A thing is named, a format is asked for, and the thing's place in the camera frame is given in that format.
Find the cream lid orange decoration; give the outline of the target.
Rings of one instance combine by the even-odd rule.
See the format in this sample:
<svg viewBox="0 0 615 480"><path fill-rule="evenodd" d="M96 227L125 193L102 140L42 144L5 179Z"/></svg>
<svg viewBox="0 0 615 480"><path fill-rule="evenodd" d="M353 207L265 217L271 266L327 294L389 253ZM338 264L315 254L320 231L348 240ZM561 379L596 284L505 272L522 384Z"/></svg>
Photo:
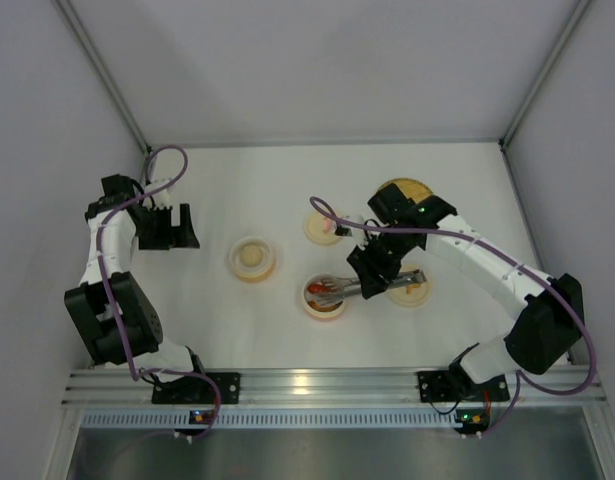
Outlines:
<svg viewBox="0 0 615 480"><path fill-rule="evenodd" d="M420 284L406 285L403 287L390 289L386 296L396 305L403 308L416 308L424 304L429 298L432 290L432 280L427 273L416 264L404 264L401 273L409 273L420 270L423 282Z"/></svg>

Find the metal food tongs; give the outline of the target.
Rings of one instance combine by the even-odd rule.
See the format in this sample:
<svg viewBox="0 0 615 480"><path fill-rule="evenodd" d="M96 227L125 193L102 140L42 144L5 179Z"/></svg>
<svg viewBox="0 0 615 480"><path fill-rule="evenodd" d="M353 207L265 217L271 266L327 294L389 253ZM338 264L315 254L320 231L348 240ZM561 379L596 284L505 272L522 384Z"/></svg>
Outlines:
<svg viewBox="0 0 615 480"><path fill-rule="evenodd" d="M338 301L356 296L360 296L367 300L376 295L383 294L390 289L395 289L406 285L420 284L423 282L423 277L420 270L415 270L409 273L398 273L392 280L380 280L377 284L367 286L363 286L361 280L357 277L336 278L337 280L335 281L335 286L333 287L336 292L333 294L321 294L319 296L319 298L324 301L325 305L337 303Z"/></svg>

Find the red sausage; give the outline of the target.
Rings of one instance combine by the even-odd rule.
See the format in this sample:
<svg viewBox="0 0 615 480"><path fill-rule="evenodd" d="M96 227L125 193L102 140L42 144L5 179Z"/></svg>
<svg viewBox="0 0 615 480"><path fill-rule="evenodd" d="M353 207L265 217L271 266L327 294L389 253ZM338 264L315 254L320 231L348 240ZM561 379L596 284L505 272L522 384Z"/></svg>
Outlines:
<svg viewBox="0 0 615 480"><path fill-rule="evenodd" d="M331 286L322 283L311 283L307 286L307 291L312 295L333 294L336 292Z"/></svg>

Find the cream lid pink decoration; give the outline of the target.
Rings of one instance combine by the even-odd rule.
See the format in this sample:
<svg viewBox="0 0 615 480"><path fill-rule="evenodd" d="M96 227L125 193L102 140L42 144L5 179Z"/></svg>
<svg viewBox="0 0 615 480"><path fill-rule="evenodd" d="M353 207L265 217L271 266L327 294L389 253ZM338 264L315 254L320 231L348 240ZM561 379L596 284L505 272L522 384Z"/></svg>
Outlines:
<svg viewBox="0 0 615 480"><path fill-rule="evenodd" d="M335 234L336 223L317 211L308 214L303 222L303 231L308 240L320 246L332 246L343 237Z"/></svg>

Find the white steamed bun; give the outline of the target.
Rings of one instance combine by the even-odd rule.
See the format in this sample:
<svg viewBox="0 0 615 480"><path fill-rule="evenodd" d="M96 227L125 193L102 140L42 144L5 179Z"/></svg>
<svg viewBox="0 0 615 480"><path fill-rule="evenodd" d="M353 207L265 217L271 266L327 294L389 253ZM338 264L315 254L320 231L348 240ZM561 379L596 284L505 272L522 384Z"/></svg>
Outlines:
<svg viewBox="0 0 615 480"><path fill-rule="evenodd" d="M254 268L264 260L264 251L256 243L244 245L239 251L240 262L247 268Z"/></svg>

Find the yellow lunch box bowl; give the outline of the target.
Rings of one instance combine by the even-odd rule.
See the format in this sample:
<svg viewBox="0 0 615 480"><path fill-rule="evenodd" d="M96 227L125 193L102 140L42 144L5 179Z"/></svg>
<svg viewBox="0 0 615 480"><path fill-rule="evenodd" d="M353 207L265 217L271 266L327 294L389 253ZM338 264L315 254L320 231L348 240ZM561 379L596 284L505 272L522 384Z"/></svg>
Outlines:
<svg viewBox="0 0 615 480"><path fill-rule="evenodd" d="M259 283L266 280L276 265L275 251L261 237L244 237L233 244L229 255L233 274L241 281Z"/></svg>

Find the orange sausage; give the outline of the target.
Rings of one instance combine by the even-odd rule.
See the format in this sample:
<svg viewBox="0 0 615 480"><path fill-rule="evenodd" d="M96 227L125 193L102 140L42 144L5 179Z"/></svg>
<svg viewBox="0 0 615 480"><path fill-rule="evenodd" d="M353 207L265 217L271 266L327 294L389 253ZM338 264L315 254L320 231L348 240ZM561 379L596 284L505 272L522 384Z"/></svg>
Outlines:
<svg viewBox="0 0 615 480"><path fill-rule="evenodd" d="M315 310L315 311L319 311L319 312L327 312L327 311L332 311L333 309L336 308L336 306L331 306L331 305L321 305L320 303L314 301L314 300L309 300L307 302L307 305Z"/></svg>

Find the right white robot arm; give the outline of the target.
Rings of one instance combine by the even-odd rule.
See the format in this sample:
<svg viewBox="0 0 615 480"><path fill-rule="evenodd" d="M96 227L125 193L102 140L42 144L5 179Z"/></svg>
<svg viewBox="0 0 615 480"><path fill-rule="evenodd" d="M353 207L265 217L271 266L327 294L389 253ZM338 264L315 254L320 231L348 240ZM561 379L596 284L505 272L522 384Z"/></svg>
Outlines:
<svg viewBox="0 0 615 480"><path fill-rule="evenodd" d="M448 366L447 381L461 395L518 370L542 375L581 338L582 286L571 275L554 278L494 253L456 208L438 196L415 202L389 184L368 205L381 231L347 257L363 298L385 292L400 273L403 258L420 248L489 293L514 322L509 332L467 348Z"/></svg>

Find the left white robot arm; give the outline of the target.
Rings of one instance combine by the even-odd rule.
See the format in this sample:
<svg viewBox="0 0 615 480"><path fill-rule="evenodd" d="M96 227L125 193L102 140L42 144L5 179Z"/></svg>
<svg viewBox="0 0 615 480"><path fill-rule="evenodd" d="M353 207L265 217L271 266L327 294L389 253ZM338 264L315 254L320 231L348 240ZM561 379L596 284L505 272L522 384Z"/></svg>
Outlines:
<svg viewBox="0 0 615 480"><path fill-rule="evenodd" d="M162 184L125 175L102 179L102 196L85 212L88 260L66 309L97 365L130 365L151 383L200 373L193 350L165 337L161 320L130 268L135 250L197 249L190 207L173 208Z"/></svg>

